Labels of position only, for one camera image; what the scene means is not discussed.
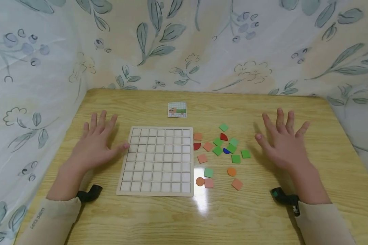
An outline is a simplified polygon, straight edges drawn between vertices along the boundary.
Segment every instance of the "orange circle tile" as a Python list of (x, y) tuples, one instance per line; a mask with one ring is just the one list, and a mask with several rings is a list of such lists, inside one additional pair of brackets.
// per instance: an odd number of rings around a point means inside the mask
[(235, 168), (228, 168), (228, 175), (235, 176), (236, 175), (236, 169)]
[(204, 185), (204, 178), (202, 178), (202, 177), (197, 178), (196, 179), (196, 184), (198, 186), (203, 186)]

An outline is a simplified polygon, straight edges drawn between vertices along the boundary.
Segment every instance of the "beige sleeve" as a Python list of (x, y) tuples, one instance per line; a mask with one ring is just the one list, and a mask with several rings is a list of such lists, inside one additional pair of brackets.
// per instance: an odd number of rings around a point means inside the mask
[(69, 201), (44, 199), (39, 212), (34, 215), (16, 245), (63, 245), (80, 207), (77, 197)]
[(296, 217), (306, 245), (355, 245), (344, 219), (334, 204), (309, 205), (298, 202)]

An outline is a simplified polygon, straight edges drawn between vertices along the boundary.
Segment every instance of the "hand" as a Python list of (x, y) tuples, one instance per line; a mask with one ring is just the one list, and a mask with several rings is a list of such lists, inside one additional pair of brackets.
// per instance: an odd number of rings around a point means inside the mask
[(296, 170), (297, 168), (311, 165), (304, 145), (304, 134), (309, 127), (306, 121), (303, 126), (294, 133), (294, 112), (289, 111), (288, 120), (285, 125), (284, 113), (281, 108), (277, 109), (277, 122), (271, 122), (266, 113), (263, 113), (263, 121), (266, 129), (272, 136), (272, 145), (262, 134), (256, 134), (255, 139), (262, 147), (267, 157), (278, 167), (285, 170)]
[(87, 172), (103, 165), (120, 152), (129, 148), (127, 142), (112, 149), (107, 147), (107, 140), (116, 125), (117, 115), (114, 114), (107, 124), (105, 123), (105, 117), (106, 111), (102, 111), (97, 124), (97, 114), (93, 113), (91, 115), (90, 129), (88, 123), (83, 125), (83, 135), (65, 164)]

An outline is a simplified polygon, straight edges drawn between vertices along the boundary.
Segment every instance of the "game piece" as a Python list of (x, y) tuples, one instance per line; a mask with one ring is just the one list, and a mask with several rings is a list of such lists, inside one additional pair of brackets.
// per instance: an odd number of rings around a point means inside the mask
[(194, 140), (202, 140), (202, 133), (195, 133)]
[(240, 155), (232, 155), (232, 163), (241, 163)]
[(197, 186), (203, 186), (204, 185), (204, 178), (199, 177), (196, 179)]
[(232, 182), (232, 186), (239, 191), (241, 187), (243, 187), (243, 183), (239, 179), (234, 179)]
[(242, 150), (241, 156), (243, 156), (243, 158), (251, 158), (251, 154), (249, 153), (249, 150)]
[(185, 102), (172, 102), (168, 103), (168, 117), (187, 117), (187, 103)]
[(116, 195), (194, 196), (194, 130), (132, 127)]
[(220, 126), (219, 126), (219, 128), (222, 130), (222, 131), (226, 131), (226, 130), (228, 130), (228, 126), (226, 125), (226, 124), (221, 124)]
[(199, 160), (199, 163), (205, 163), (207, 162), (207, 157), (205, 154), (202, 154), (198, 156), (198, 160)]
[(217, 139), (215, 139), (215, 140), (213, 141), (213, 143), (214, 143), (214, 145), (221, 146), (221, 145), (222, 145), (222, 143), (223, 143), (223, 141), (217, 138)]
[(206, 144), (203, 145), (203, 148), (205, 148), (207, 151), (211, 151), (213, 145), (210, 142), (206, 142)]
[(235, 168), (228, 168), (228, 175), (235, 176), (236, 175), (236, 169)]
[(199, 149), (201, 145), (202, 143), (194, 143), (194, 150)]
[(232, 138), (230, 141), (229, 141), (229, 144), (231, 145), (234, 145), (235, 147), (237, 147), (239, 141), (235, 138)]
[(229, 144), (226, 150), (228, 150), (231, 154), (234, 154), (236, 152), (236, 147), (234, 145)]
[(212, 178), (213, 177), (213, 170), (211, 168), (204, 169), (204, 177)]
[(213, 150), (213, 152), (216, 154), (216, 155), (221, 155), (221, 153), (222, 153), (222, 149), (221, 149), (221, 147), (219, 147), (219, 146), (217, 146), (217, 147), (215, 147), (214, 148), (214, 150)]
[(228, 137), (226, 136), (226, 134), (224, 133), (221, 133), (221, 136), (219, 137), (221, 140), (224, 140), (224, 141), (228, 141)]
[(214, 188), (213, 179), (204, 179), (204, 187), (205, 188)]

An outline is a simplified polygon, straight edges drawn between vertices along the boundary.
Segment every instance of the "wooden table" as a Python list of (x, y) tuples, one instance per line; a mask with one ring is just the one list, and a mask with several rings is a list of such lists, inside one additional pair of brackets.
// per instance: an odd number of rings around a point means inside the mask
[[(168, 118), (168, 102), (186, 101), (188, 118)], [(368, 245), (368, 173), (328, 103), (321, 98), (264, 95), (229, 95), (161, 91), (88, 91), (55, 159), (21, 226), (26, 228), (52, 185), (59, 166), (78, 141), (84, 122), (92, 112), (119, 115), (113, 144), (127, 140), (131, 126), (194, 127), (202, 142), (219, 137), (226, 123), (228, 137), (240, 141), (238, 150), (249, 149), (253, 157), (232, 164), (230, 156), (208, 152), (202, 165), (195, 152), (195, 178), (205, 167), (214, 169), (214, 188), (195, 185), (193, 198), (116, 196), (122, 158), (94, 171), (91, 184), (104, 187), (101, 196), (86, 204), (73, 228), (68, 245), (117, 244), (300, 244), (302, 238), (291, 207), (274, 202), (269, 190), (282, 186), (292, 190), (285, 173), (265, 158), (254, 139), (265, 133), (261, 114), (272, 120), (276, 109), (295, 111), (296, 129), (312, 122), (306, 133), (309, 158), (318, 168), (331, 200), (336, 204), (357, 244)], [(236, 191), (227, 175), (234, 166), (244, 186)]]

